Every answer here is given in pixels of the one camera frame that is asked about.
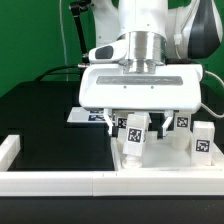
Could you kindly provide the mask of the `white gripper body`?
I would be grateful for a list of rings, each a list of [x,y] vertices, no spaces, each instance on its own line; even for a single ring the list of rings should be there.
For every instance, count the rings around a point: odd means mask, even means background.
[[[200,64],[157,66],[154,74],[125,74],[118,64],[95,64],[83,74],[79,103],[85,109],[195,113],[202,77]]]

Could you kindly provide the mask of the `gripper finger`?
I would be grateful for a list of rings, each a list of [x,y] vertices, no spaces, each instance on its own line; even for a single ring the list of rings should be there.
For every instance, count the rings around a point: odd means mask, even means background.
[[[108,125],[108,134],[112,135],[113,127],[114,127],[112,110],[111,109],[104,109],[103,110],[103,117],[104,117],[104,120],[106,121],[106,123]]]
[[[158,128],[157,138],[162,139],[167,136],[167,131],[174,119],[174,112],[172,110],[167,110],[164,112],[164,121],[162,125]]]

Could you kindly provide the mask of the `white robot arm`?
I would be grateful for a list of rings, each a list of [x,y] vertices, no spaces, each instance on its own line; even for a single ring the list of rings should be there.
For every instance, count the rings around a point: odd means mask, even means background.
[[[160,112],[164,137],[176,112],[201,107],[203,67],[220,46],[222,21],[214,0],[191,0],[170,9],[168,0],[92,0],[97,34],[90,65],[81,81],[82,107],[113,111]]]

